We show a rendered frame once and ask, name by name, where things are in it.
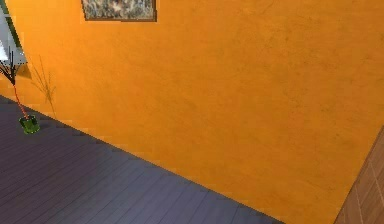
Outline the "bare plant in green pot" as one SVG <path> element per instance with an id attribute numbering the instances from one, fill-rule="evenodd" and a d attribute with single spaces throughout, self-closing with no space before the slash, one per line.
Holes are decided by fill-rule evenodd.
<path id="1" fill-rule="evenodd" d="M 36 117 L 34 115 L 29 115 L 26 112 L 17 94 L 16 75 L 19 70 L 20 64 L 16 64 L 14 62 L 14 52 L 11 50 L 11 48 L 8 48 L 7 60 L 8 63 L 6 63 L 4 60 L 0 60 L 0 73 L 3 74 L 13 86 L 16 103 L 22 112 L 22 117 L 19 119 L 19 123 L 25 134 L 37 133 L 40 130 L 40 126 Z"/>

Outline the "framed grey wall picture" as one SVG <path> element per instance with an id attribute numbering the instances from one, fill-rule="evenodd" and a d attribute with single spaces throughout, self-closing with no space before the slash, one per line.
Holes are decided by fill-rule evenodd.
<path id="1" fill-rule="evenodd" d="M 87 21 L 155 21 L 156 0 L 81 0 Z"/>

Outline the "window with green frame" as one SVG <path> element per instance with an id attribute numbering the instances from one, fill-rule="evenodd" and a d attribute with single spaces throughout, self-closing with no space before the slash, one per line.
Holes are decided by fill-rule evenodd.
<path id="1" fill-rule="evenodd" d="M 27 62 L 5 0 L 0 0 L 0 61 L 21 65 Z"/>

